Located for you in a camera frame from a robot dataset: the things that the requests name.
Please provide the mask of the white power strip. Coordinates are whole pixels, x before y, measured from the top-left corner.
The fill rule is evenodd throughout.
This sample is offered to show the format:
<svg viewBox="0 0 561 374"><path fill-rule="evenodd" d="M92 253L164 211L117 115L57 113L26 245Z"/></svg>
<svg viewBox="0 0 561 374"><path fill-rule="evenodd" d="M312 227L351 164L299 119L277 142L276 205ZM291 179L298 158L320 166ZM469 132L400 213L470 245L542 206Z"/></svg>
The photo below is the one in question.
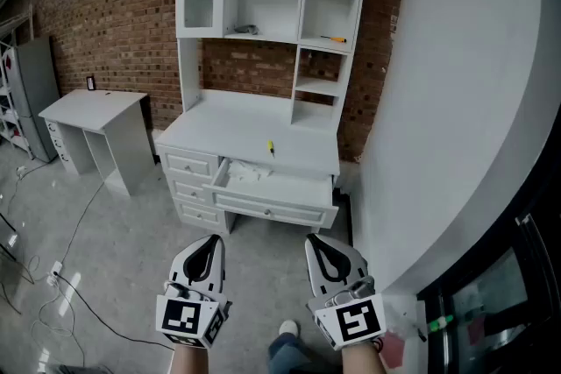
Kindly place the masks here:
<svg viewBox="0 0 561 374"><path fill-rule="evenodd" d="M46 281L49 286L56 286L59 274L62 270L63 264L61 261L55 261L51 271L48 273Z"/></svg>

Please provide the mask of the green and white object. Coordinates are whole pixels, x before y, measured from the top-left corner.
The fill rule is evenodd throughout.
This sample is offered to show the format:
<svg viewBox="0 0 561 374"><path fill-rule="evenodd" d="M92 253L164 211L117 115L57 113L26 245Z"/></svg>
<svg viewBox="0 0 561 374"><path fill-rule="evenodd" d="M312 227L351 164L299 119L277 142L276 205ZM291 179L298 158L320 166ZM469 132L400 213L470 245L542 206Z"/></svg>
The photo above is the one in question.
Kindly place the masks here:
<svg viewBox="0 0 561 374"><path fill-rule="evenodd" d="M441 315L437 319L427 323L428 332L435 333L439 330L445 329L453 320L454 317L451 314Z"/></svg>

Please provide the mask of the black metal stand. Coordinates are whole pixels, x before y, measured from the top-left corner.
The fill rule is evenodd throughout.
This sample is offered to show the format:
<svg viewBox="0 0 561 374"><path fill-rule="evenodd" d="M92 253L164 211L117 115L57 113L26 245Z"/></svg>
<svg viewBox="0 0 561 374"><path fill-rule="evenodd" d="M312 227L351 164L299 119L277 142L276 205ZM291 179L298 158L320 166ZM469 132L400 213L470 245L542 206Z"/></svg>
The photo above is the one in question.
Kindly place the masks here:
<svg viewBox="0 0 561 374"><path fill-rule="evenodd" d="M16 255L16 249L21 246L21 238L15 227L0 212L0 257L6 258L13 265L23 270L21 277L31 285L35 284L28 266Z"/></svg>

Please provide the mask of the person's right forearm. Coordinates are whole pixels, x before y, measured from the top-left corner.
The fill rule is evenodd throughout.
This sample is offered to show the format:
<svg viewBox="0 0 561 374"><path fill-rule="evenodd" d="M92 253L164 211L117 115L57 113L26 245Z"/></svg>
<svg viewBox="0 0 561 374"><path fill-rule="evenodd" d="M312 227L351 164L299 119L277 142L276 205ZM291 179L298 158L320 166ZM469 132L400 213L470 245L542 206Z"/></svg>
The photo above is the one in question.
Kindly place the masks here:
<svg viewBox="0 0 561 374"><path fill-rule="evenodd" d="M343 374L387 374L379 352L372 343L344 347L341 354Z"/></svg>

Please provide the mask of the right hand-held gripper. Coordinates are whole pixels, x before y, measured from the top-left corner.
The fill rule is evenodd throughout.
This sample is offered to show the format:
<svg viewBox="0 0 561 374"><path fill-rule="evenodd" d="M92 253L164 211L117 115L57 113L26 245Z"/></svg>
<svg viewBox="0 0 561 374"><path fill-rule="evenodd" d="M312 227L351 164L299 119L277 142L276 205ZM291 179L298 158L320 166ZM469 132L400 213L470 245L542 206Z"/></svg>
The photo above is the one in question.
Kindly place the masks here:
<svg viewBox="0 0 561 374"><path fill-rule="evenodd" d="M313 321L334 350L372 341L387 331L383 300L367 262L352 246L308 234L304 244L313 295ZM334 293L334 286L343 286Z"/></svg>

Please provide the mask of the small white drawer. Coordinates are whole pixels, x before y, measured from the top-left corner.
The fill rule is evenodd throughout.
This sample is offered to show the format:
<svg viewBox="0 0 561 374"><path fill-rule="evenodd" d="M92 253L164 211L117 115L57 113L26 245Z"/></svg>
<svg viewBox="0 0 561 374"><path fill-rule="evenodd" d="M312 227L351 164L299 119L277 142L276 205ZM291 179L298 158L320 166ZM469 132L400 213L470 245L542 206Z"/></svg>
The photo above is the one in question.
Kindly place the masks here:
<svg viewBox="0 0 561 374"><path fill-rule="evenodd" d="M174 177L167 177L167 183L175 199L209 206L202 186L191 185L188 181Z"/></svg>
<svg viewBox="0 0 561 374"><path fill-rule="evenodd" d="M220 209L181 199L174 199L174 205L181 222L205 229L226 231L225 214Z"/></svg>
<svg viewBox="0 0 561 374"><path fill-rule="evenodd" d="M158 154L164 170L174 175L211 180L220 165L220 157L217 155L181 148L159 145Z"/></svg>

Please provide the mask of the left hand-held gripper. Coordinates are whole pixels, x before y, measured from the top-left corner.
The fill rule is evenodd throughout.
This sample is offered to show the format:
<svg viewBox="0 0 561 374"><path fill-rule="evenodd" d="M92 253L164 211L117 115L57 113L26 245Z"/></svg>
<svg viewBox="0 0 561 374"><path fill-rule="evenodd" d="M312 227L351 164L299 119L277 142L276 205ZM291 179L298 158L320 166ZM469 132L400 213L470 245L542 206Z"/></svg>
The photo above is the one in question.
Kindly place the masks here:
<svg viewBox="0 0 561 374"><path fill-rule="evenodd" d="M157 296L156 330L175 344L210 349L229 317L223 239L213 234L194 241L174 258L169 279Z"/></svg>

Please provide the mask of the person's blue jeans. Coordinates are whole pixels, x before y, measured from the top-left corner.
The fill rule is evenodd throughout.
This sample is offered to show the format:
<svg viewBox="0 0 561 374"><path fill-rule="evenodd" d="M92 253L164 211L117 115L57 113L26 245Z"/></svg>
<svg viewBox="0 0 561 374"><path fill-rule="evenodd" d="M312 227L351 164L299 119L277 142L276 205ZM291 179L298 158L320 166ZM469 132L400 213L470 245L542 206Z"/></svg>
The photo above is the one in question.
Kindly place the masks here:
<svg viewBox="0 0 561 374"><path fill-rule="evenodd" d="M268 347L268 374L313 374L315 365L298 336L283 332Z"/></svg>

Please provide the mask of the black window frame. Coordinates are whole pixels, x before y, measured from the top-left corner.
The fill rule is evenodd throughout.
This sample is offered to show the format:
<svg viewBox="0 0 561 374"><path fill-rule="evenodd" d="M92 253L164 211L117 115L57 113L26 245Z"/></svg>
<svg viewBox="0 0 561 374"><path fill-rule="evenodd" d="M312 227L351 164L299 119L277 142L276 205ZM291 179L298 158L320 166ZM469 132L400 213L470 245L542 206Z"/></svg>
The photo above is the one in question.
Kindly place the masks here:
<svg viewBox="0 0 561 374"><path fill-rule="evenodd" d="M483 237L418 294L428 374L561 374L561 131Z"/></svg>

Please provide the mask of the white shelving rack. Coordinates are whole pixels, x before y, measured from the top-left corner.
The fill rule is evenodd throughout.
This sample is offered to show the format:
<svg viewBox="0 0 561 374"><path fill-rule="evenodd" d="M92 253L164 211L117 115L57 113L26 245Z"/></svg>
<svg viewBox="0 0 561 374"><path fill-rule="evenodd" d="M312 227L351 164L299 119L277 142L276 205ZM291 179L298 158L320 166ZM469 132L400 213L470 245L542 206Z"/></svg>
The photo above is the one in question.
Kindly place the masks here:
<svg viewBox="0 0 561 374"><path fill-rule="evenodd" d="M0 137L5 139L12 148L20 148L34 160L31 147L23 132L19 116L13 102L12 89L8 81L4 65L4 54L15 47L17 36L15 30L0 39Z"/></svg>

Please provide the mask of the grey refrigerator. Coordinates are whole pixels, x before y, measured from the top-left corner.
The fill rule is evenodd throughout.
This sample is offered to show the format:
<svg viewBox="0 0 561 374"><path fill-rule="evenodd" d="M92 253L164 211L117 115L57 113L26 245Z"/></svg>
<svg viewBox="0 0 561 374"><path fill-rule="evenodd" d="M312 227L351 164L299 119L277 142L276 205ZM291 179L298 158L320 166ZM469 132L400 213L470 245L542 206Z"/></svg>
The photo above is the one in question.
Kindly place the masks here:
<svg viewBox="0 0 561 374"><path fill-rule="evenodd" d="M3 64L11 100L32 156L50 162L57 157L57 151L45 120L39 116L60 99L50 38L43 36L7 49Z"/></svg>

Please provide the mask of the small white desk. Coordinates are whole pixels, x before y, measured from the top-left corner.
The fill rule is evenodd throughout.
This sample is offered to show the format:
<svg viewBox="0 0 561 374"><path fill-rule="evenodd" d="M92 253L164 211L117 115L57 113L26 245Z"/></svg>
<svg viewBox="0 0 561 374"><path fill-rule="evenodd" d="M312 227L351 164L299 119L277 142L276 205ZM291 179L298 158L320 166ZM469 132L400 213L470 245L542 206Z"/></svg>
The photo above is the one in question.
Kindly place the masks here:
<svg viewBox="0 0 561 374"><path fill-rule="evenodd" d="M62 164L82 175L95 168L112 192L130 196L154 168L144 93L77 89L39 116Z"/></svg>

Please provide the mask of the wide white desk drawer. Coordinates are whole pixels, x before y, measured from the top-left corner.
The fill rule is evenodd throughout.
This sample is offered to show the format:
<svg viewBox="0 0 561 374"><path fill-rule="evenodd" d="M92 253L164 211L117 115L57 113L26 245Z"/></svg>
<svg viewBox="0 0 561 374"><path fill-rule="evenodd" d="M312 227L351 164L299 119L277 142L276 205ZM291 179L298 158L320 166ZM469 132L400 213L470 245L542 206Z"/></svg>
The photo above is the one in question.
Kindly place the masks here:
<svg viewBox="0 0 561 374"><path fill-rule="evenodd" d="M257 183L230 180L232 159L224 158L214 177L202 186L206 200L215 208L239 215L286 222L314 229L329 229L337 216L330 175L276 170Z"/></svg>

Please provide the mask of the person's left forearm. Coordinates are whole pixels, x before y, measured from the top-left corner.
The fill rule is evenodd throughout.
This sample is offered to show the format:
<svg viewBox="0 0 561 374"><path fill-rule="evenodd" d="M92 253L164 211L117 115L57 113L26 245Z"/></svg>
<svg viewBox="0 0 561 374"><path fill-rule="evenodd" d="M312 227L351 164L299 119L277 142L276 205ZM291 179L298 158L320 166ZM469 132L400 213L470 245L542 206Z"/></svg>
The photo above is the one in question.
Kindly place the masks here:
<svg viewBox="0 0 561 374"><path fill-rule="evenodd" d="M170 374L209 374L209 354L206 349L176 345Z"/></svg>

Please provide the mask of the pink cloth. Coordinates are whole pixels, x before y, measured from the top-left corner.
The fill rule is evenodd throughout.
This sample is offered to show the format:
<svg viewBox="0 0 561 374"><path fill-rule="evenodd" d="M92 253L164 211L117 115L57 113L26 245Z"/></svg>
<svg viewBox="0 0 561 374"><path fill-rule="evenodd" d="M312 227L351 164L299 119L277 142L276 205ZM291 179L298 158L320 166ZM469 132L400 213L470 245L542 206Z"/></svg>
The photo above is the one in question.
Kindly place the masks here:
<svg viewBox="0 0 561 374"><path fill-rule="evenodd" d="M388 369L402 367L405 341L397 334L387 331L382 337L381 358Z"/></svg>

